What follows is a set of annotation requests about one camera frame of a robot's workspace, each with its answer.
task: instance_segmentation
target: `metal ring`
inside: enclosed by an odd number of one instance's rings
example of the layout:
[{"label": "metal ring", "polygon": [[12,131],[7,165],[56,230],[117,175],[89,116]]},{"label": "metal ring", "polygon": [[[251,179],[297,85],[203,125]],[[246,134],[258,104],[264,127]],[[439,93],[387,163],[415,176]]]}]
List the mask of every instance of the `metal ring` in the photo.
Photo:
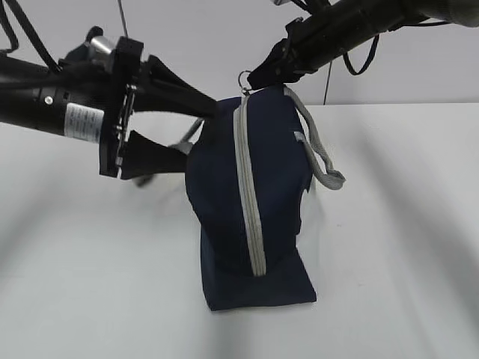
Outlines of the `metal ring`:
[{"label": "metal ring", "polygon": [[239,88],[241,88],[241,91],[243,92],[243,94],[245,95],[249,95],[250,91],[252,91],[253,89],[252,88],[247,88],[246,86],[243,86],[243,84],[241,83],[241,76],[243,76],[245,73],[251,73],[251,71],[249,70],[245,70],[245,71],[242,71],[241,73],[239,73],[238,75],[238,85],[239,85]]}]

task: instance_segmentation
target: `bag strap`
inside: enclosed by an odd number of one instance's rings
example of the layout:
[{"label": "bag strap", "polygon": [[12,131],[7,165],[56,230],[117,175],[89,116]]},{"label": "bag strap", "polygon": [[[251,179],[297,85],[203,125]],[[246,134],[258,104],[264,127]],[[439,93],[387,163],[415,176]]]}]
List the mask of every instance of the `bag strap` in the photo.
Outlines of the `bag strap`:
[{"label": "bag strap", "polygon": [[189,128],[189,130],[185,133],[185,135],[180,139],[180,142],[178,142],[178,144],[189,142],[189,140],[191,140],[195,133],[200,129],[203,122],[204,118],[197,118],[196,121]]},{"label": "bag strap", "polygon": [[[329,158],[329,155],[326,152],[323,143],[321,142],[313,116],[293,90],[285,86],[284,95],[293,100],[296,109],[303,116],[306,124],[308,125],[309,142],[301,132],[294,132],[294,135],[296,140],[303,143],[305,146],[306,155],[308,156],[308,161],[311,165],[314,176],[322,185],[331,190],[337,191],[338,189],[343,188],[343,184],[346,182],[346,179],[341,172],[335,170],[332,160]],[[324,165],[326,166],[326,173],[324,173],[321,169],[314,153],[320,155]]]}]

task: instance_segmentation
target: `bag handle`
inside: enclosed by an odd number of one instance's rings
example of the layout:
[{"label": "bag handle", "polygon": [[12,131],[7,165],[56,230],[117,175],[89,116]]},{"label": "bag handle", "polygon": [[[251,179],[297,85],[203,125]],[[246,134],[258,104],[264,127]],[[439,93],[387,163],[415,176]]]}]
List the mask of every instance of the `bag handle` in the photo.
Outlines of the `bag handle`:
[{"label": "bag handle", "polygon": [[[306,155],[308,156],[308,161],[311,165],[314,176],[322,185],[331,190],[337,191],[338,189],[343,188],[343,184],[346,182],[346,179],[341,172],[335,170],[332,160],[329,158],[329,155],[326,152],[323,143],[321,142],[313,116],[293,90],[285,86],[284,95],[293,100],[296,109],[303,116],[306,124],[308,125],[309,142],[301,132],[294,132],[294,135],[296,140],[303,143],[305,146]],[[326,173],[324,173],[321,169],[314,153],[320,155],[324,165],[326,166]]]}]

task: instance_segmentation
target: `white wall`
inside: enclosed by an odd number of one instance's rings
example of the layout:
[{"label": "white wall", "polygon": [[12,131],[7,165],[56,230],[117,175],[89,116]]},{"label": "white wall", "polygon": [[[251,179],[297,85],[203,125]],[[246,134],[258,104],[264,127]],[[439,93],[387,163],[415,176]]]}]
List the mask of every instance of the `white wall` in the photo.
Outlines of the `white wall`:
[{"label": "white wall", "polygon": [[[92,25],[111,38],[122,29],[116,0],[22,0],[31,21],[55,57],[78,42]],[[123,0],[130,36],[144,41],[196,87],[221,99],[236,96],[237,75],[255,68],[286,33],[284,26],[304,16],[297,7],[268,0]],[[396,102],[476,102],[479,29],[447,26],[402,29],[382,37],[366,74],[353,78],[336,61],[329,100],[334,104]],[[37,60],[27,48],[19,56]],[[359,67],[369,45],[352,54]],[[326,71],[295,86],[307,103],[323,100]]]}]

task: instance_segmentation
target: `white table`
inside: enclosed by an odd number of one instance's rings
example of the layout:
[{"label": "white table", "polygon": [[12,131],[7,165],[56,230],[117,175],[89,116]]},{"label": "white table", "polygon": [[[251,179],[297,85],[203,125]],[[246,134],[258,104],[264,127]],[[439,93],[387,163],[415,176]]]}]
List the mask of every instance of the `white table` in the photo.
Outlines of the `white table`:
[{"label": "white table", "polygon": [[[305,202],[319,301],[220,314],[181,175],[139,190],[93,144],[0,126],[0,358],[478,358],[479,105],[311,111],[348,179]],[[137,118],[164,144],[191,123]]]}]

